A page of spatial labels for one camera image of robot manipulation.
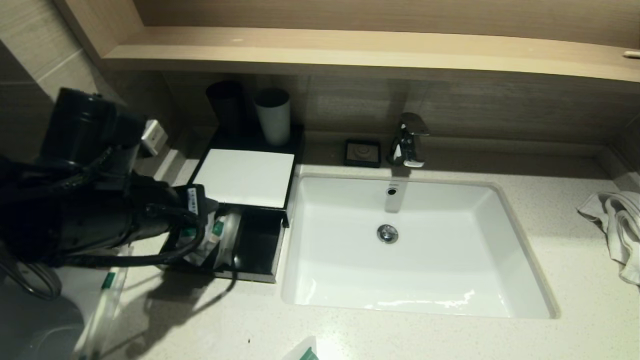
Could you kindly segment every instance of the wooden shelf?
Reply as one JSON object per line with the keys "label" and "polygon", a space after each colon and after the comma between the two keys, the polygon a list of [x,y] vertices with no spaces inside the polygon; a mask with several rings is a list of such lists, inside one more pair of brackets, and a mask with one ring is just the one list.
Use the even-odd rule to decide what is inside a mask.
{"label": "wooden shelf", "polygon": [[640,82],[622,47],[531,38],[309,29],[144,27],[102,59],[112,69],[246,73],[383,69],[528,72]]}

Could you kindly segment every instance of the sink drain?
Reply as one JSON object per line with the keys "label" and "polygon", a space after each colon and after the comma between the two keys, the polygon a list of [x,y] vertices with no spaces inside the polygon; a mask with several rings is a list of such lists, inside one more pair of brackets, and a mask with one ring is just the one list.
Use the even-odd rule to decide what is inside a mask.
{"label": "sink drain", "polygon": [[378,239],[385,244],[393,244],[398,241],[398,230],[391,225],[381,225],[378,228]]}

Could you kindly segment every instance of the faucet handle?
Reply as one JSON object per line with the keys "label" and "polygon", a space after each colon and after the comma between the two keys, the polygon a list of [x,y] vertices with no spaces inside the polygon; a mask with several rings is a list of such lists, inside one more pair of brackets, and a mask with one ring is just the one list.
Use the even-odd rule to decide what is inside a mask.
{"label": "faucet handle", "polygon": [[427,124],[416,113],[402,113],[400,115],[400,128],[405,129],[411,135],[427,136],[430,134]]}

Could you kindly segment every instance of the white cup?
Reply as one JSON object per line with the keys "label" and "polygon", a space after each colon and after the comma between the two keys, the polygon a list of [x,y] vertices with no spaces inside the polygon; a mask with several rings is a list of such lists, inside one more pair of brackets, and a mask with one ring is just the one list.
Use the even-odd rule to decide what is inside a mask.
{"label": "white cup", "polygon": [[267,143],[281,146],[289,142],[291,106],[289,94],[278,88],[267,88],[253,99],[260,126]]}

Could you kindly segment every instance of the undermount sink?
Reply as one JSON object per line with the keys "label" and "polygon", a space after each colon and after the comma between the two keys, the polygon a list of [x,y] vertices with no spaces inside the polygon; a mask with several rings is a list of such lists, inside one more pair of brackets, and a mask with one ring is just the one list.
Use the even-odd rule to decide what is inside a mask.
{"label": "undermount sink", "polygon": [[[382,225],[397,232],[395,241],[389,241],[393,230],[379,236]],[[524,241],[492,186],[304,177],[282,298],[382,311],[553,318]]]}

